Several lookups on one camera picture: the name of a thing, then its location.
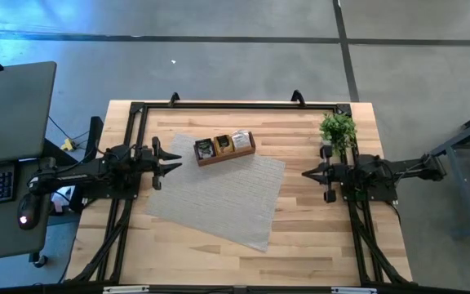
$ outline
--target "placemat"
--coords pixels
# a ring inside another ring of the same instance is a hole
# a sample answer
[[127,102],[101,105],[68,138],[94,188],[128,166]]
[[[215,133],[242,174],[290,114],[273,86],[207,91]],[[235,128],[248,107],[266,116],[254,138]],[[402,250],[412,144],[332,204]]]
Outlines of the placemat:
[[161,178],[148,214],[265,252],[286,164],[253,154],[199,167],[196,140],[175,136],[183,165]]

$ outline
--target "gray floor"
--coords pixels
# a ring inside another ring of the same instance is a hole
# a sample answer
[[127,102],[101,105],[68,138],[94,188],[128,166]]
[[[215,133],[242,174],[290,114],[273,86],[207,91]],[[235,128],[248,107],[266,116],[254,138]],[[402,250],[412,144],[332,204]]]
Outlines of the gray floor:
[[[350,38],[470,39],[470,0],[340,0]],[[0,29],[125,35],[338,37],[330,0],[0,0]],[[351,46],[360,101],[374,104],[387,158],[420,156],[470,118],[470,47]],[[338,44],[0,40],[4,65],[58,63],[51,116],[75,136],[111,99],[349,101]],[[62,143],[52,126],[47,136]],[[402,230],[417,283],[470,290],[470,238],[454,240],[465,212],[451,178],[404,180]],[[71,240],[74,229],[49,229]],[[0,260],[0,287],[57,281],[70,250],[39,271]]]

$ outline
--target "green plant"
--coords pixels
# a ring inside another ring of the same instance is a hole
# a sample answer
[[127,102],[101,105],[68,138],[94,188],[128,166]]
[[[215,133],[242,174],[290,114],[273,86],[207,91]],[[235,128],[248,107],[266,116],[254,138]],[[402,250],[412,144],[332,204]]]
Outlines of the green plant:
[[345,150],[355,146],[357,130],[355,123],[346,114],[324,114],[320,124],[321,137],[331,141],[337,155],[345,154]]

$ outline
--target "wooden box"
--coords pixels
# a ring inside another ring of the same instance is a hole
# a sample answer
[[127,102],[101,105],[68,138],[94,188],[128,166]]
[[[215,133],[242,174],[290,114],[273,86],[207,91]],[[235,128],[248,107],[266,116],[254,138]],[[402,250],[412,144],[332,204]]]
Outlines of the wooden box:
[[199,167],[204,167],[208,164],[212,163],[220,163],[224,160],[229,160],[233,158],[238,158],[244,155],[249,155],[249,154],[254,154],[256,151],[255,147],[255,141],[253,140],[253,135],[251,134],[251,131],[248,132],[250,135],[250,143],[251,146],[245,148],[245,149],[239,149],[237,151],[234,151],[229,154],[217,154],[216,156],[212,158],[204,158],[204,159],[199,159],[199,153],[197,151],[197,144],[193,146],[193,149],[195,150],[195,157],[197,158],[197,163],[199,164]]

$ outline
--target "wooden table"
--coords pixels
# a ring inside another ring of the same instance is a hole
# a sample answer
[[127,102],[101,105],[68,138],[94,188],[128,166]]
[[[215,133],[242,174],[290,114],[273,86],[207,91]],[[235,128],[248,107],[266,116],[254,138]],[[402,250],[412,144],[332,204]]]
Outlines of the wooden table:
[[[122,144],[130,103],[110,101],[101,149]],[[382,156],[372,104],[351,106],[360,153]],[[245,128],[254,134],[257,154],[282,160],[286,170],[266,253],[147,215],[151,174],[143,175],[132,210],[121,283],[358,285],[347,205],[340,196],[336,203],[325,203],[324,188],[300,175],[320,162],[318,125],[323,114],[321,110],[278,109],[149,110],[145,142],[158,136],[162,147],[171,151],[170,144],[177,133],[206,138]],[[79,274],[103,242],[109,206],[109,200],[98,200],[83,212],[67,278]],[[397,215],[385,203],[371,203],[371,212],[380,248],[399,273],[411,280]],[[365,251],[365,257],[368,273],[373,277],[369,252]]]

